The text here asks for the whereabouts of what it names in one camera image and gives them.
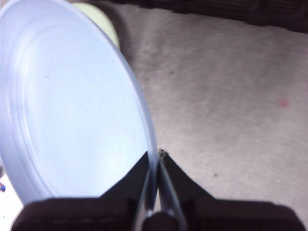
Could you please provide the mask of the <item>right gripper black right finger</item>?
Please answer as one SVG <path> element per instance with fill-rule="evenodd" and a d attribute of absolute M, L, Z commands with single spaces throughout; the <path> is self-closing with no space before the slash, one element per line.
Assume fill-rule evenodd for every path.
<path fill-rule="evenodd" d="M 303 231 L 305 227 L 291 208 L 264 201 L 218 199 L 193 181 L 170 157 L 160 150 L 161 172 L 171 185 L 189 231 Z"/>

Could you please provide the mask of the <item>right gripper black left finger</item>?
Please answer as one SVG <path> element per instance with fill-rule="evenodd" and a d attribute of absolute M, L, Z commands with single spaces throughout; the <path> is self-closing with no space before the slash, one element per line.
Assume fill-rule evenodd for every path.
<path fill-rule="evenodd" d="M 144 154 L 118 183 L 99 197 L 51 198 L 32 202 L 13 231 L 129 231 L 149 170 Z"/>

